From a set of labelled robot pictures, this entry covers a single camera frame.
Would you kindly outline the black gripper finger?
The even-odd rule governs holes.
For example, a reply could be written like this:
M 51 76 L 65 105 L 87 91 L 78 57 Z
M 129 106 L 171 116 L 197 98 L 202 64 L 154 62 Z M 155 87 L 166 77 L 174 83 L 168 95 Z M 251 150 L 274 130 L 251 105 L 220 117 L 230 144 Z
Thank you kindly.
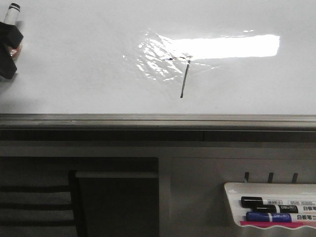
M 17 67 L 10 55 L 9 48 L 17 49 L 23 35 L 15 25 L 0 23 L 0 76 L 12 79 Z

